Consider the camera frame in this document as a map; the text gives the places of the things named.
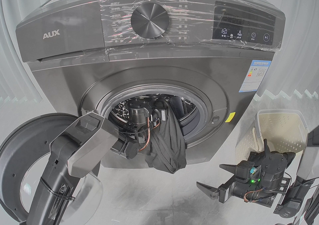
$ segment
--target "silver dial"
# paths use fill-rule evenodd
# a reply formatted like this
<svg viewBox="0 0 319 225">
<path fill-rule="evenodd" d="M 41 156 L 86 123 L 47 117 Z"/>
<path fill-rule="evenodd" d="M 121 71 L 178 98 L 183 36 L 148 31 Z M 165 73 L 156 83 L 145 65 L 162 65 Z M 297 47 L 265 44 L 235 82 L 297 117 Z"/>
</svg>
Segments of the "silver dial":
<svg viewBox="0 0 319 225">
<path fill-rule="evenodd" d="M 155 3 L 145 3 L 136 8 L 131 16 L 135 33 L 144 38 L 162 35 L 169 24 L 169 17 L 163 7 Z"/>
</svg>

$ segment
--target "electrical wire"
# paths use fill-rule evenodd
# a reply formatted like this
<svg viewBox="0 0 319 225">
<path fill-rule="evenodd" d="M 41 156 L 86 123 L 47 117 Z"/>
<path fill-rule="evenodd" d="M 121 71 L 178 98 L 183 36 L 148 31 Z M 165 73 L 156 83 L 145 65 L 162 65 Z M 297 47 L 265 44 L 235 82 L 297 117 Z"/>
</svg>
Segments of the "electrical wire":
<svg viewBox="0 0 319 225">
<path fill-rule="evenodd" d="M 157 128 L 157 127 L 159 126 L 159 124 L 160 124 L 160 121 L 158 122 L 158 124 L 157 124 L 155 127 L 153 127 L 153 129 L 154 129 L 154 128 Z"/>
<path fill-rule="evenodd" d="M 290 174 L 288 174 L 287 172 L 285 172 L 285 174 L 287 174 L 290 177 L 290 183 L 289 183 L 289 187 L 291 186 L 291 184 L 293 183 L 293 178 L 291 177 Z"/>
<path fill-rule="evenodd" d="M 149 144 L 150 142 L 150 138 L 151 138 L 151 130 L 150 130 L 150 119 L 147 118 L 147 132 L 148 132 L 148 137 L 147 137 L 147 142 L 146 144 L 144 145 L 143 148 L 139 149 L 138 151 L 143 151 Z"/>
<path fill-rule="evenodd" d="M 257 191 L 248 191 L 248 192 L 246 192 L 245 195 L 244 195 L 244 201 L 245 201 L 245 202 L 250 202 L 250 203 L 255 203 L 255 202 L 260 201 L 262 198 L 260 198 L 260 199 L 255 199 L 255 200 L 248 200 L 246 197 L 247 197 L 247 195 L 248 195 L 249 193 L 260 192 L 260 191 L 262 191 L 263 189 L 264 189 L 264 187 L 262 187 L 260 190 L 257 190 Z"/>
<path fill-rule="evenodd" d="M 133 133 L 133 132 L 122 132 L 122 131 L 119 131 L 119 133 L 128 134 L 128 135 L 134 135 L 134 134 L 143 133 L 143 132 L 145 132 L 145 131 L 148 131 L 148 128 L 146 128 L 146 129 L 144 129 L 144 130 L 141 130 L 141 131 L 138 131 L 138 132 L 136 132 L 136 133 Z"/>
</svg>

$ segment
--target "white plastic basket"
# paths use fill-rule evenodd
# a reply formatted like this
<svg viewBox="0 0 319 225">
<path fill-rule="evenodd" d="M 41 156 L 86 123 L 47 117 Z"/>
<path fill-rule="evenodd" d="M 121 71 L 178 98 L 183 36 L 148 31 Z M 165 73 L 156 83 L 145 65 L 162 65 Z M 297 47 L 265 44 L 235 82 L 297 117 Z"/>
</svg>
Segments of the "white plastic basket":
<svg viewBox="0 0 319 225">
<path fill-rule="evenodd" d="M 305 148 L 307 134 L 307 124 L 300 111 L 260 110 L 245 137 L 236 145 L 237 162 L 247 160 L 251 151 L 264 151 L 265 138 L 271 151 L 298 153 Z"/>
</svg>

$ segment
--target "qr code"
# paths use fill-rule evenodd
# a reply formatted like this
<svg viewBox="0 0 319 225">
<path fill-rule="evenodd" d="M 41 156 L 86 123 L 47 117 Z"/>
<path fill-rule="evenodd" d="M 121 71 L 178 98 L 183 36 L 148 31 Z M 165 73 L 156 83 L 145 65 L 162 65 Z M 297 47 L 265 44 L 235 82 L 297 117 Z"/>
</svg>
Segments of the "qr code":
<svg viewBox="0 0 319 225">
<path fill-rule="evenodd" d="M 267 71 L 267 68 L 260 68 L 258 70 L 256 77 L 263 77 L 265 75 L 266 71 Z"/>
</svg>

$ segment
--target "play pause button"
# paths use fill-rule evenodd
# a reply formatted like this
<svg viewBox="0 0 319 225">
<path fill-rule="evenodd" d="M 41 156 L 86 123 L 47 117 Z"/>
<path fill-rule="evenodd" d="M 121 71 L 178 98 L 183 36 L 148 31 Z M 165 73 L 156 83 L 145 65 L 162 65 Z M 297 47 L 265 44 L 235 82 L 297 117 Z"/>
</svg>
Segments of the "play pause button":
<svg viewBox="0 0 319 225">
<path fill-rule="evenodd" d="M 269 34 L 268 34 L 268 33 L 264 34 L 264 41 L 265 41 L 265 42 L 268 42 L 269 39 L 270 39 Z"/>
</svg>

